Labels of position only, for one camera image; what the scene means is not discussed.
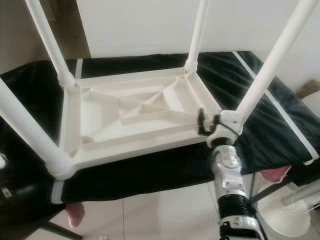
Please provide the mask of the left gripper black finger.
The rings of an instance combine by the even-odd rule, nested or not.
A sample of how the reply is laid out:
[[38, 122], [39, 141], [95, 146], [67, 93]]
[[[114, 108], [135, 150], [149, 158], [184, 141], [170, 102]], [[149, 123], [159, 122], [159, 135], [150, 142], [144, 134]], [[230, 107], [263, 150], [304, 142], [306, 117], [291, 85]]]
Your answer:
[[11, 198], [14, 199], [27, 199], [35, 198], [41, 192], [38, 185], [24, 185], [20, 187], [10, 187]]

